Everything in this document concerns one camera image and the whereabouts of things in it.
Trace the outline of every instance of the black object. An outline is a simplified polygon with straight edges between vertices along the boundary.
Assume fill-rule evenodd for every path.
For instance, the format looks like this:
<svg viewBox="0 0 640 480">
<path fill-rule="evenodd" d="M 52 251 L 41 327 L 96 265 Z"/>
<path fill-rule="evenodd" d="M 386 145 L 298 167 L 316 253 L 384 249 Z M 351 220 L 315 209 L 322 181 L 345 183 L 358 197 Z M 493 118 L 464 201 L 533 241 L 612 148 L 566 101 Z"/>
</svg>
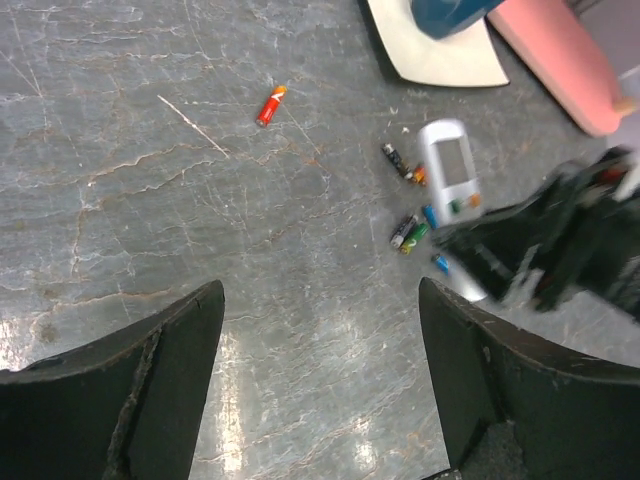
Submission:
<svg viewBox="0 0 640 480">
<path fill-rule="evenodd" d="M 578 289 L 640 317 L 640 189 L 617 201 L 631 169 L 616 147 L 594 165 L 567 162 L 530 198 L 481 218 L 434 230 L 435 245 L 456 257 L 495 300 L 544 273 L 535 309 L 555 309 Z"/>
<path fill-rule="evenodd" d="M 0 372 L 0 478 L 186 480 L 215 359 L 219 281 L 19 372 Z"/>
<path fill-rule="evenodd" d="M 503 422 L 526 478 L 640 478 L 640 369 L 549 342 L 428 279 L 420 319 L 449 463 L 464 480 L 514 478 L 491 458 L 497 473 L 466 475 L 485 431 Z"/>
</svg>

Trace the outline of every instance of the white scratch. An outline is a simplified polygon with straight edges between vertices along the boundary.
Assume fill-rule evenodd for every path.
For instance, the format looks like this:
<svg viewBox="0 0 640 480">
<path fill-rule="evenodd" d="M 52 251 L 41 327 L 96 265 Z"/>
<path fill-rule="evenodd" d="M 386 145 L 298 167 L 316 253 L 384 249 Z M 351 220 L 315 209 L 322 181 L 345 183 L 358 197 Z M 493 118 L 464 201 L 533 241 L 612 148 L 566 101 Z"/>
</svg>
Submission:
<svg viewBox="0 0 640 480">
<path fill-rule="evenodd" d="M 164 98 L 164 97 L 162 97 L 162 96 L 160 96 L 160 95 L 158 95 L 158 98 L 159 98 L 160 100 L 162 100 L 162 102 L 164 102 L 165 104 L 167 104 L 167 106 L 168 106 L 171 110 L 173 110 L 173 111 L 174 111 L 174 112 L 176 112 L 178 115 L 180 115 L 180 116 L 182 117 L 182 119 L 185 121 L 185 123 L 186 123 L 187 125 L 190 125 L 190 126 L 191 126 L 195 131 L 196 131 L 196 132 L 198 132 L 198 133 L 199 133 L 200 135 L 202 135 L 204 138 L 206 138 L 207 140 L 209 140 L 209 143 L 210 143 L 211 145 L 213 145 L 217 150 L 221 151 L 225 157 L 229 158 L 229 155 L 227 155 L 227 152 L 226 152 L 222 147 L 220 147 L 220 145 L 218 145 L 216 142 L 214 142 L 214 141 L 211 139 L 211 137 L 209 137 L 209 135 L 207 135 L 206 133 L 204 133 L 204 132 L 202 131 L 202 129 L 201 129 L 198 125 L 196 125 L 196 124 L 195 124 L 195 123 L 193 123 L 191 120 L 189 120 L 189 119 L 187 118 L 187 116 L 186 116 L 184 113 L 182 113 L 180 110 L 178 110 L 176 107 L 174 107 L 174 106 L 169 102 L 169 100 L 167 100 L 166 98 Z"/>
<path fill-rule="evenodd" d="M 11 61 L 9 57 L 5 55 L 5 53 L 2 50 L 0 50 L 0 55 L 2 55 L 2 58 L 4 58 L 7 61 L 7 63 L 11 66 L 11 68 L 13 68 L 18 73 L 18 75 L 20 75 L 20 77 L 25 82 L 27 82 L 31 88 L 33 88 L 33 91 L 36 92 L 36 95 L 40 96 L 40 92 L 38 91 L 36 86 L 33 83 L 31 83 L 27 77 L 24 76 L 24 74 L 20 71 L 20 69 L 16 67 L 16 65 Z"/>
<path fill-rule="evenodd" d="M 318 150 L 318 147 L 316 147 L 316 144 L 313 143 L 313 141 L 309 138 L 309 135 L 307 135 L 307 132 L 304 131 L 304 128 L 302 128 L 302 126 L 298 123 L 298 121 L 295 118 L 293 118 L 293 115 L 291 115 L 291 112 L 289 111 L 287 106 L 286 105 L 282 105 L 282 108 L 284 108 L 284 111 L 287 112 L 287 115 L 289 115 L 289 117 L 291 117 L 291 120 L 293 121 L 293 123 L 296 125 L 296 127 L 298 127 L 298 130 L 300 130 L 302 132 L 302 134 L 307 139 L 307 141 L 311 144 L 313 149 L 316 152 L 318 152 L 318 155 L 322 155 L 322 153 L 320 153 L 320 150 Z"/>
</svg>

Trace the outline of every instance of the pink cushion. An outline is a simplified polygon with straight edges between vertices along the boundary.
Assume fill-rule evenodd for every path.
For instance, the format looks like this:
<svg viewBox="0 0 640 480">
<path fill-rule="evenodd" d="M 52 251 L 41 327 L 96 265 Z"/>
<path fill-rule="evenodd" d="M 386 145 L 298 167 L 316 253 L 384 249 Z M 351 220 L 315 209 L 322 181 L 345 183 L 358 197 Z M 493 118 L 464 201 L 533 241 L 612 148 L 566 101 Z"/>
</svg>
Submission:
<svg viewBox="0 0 640 480">
<path fill-rule="evenodd" d="M 618 80 L 564 0 L 506 0 L 489 20 L 587 133 L 617 130 Z"/>
</svg>

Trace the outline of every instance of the handheld device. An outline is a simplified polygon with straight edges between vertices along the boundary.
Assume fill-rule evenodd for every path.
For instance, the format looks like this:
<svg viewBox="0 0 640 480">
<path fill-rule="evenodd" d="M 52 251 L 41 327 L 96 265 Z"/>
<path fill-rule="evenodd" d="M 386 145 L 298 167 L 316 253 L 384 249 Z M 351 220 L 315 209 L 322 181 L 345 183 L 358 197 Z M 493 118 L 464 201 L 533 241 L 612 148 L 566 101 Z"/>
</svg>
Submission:
<svg viewBox="0 0 640 480">
<path fill-rule="evenodd" d="M 418 132 L 418 151 L 429 172 L 431 203 L 440 225 L 478 218 L 480 185 L 464 124 L 456 119 L 432 122 Z M 459 211 L 460 204 L 464 212 Z M 455 260 L 448 259 L 450 287 L 470 302 L 487 296 L 482 288 Z"/>
</svg>

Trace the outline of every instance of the orange battery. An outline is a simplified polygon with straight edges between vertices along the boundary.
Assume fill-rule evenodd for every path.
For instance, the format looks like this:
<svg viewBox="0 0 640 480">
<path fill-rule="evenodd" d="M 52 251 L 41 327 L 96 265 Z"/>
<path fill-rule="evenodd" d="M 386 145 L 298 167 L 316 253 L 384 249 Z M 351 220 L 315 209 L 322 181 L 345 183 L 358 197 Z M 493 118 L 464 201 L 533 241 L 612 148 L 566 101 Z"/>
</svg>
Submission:
<svg viewBox="0 0 640 480">
<path fill-rule="evenodd" d="M 284 85 L 278 85 L 273 89 L 269 100 L 264 104 L 264 108 L 260 112 L 260 115 L 258 115 L 258 118 L 256 118 L 256 123 L 258 125 L 266 127 L 271 123 L 271 118 L 273 117 L 273 114 L 276 113 L 278 105 L 282 102 L 285 93 L 287 93 L 287 87 Z"/>
</svg>

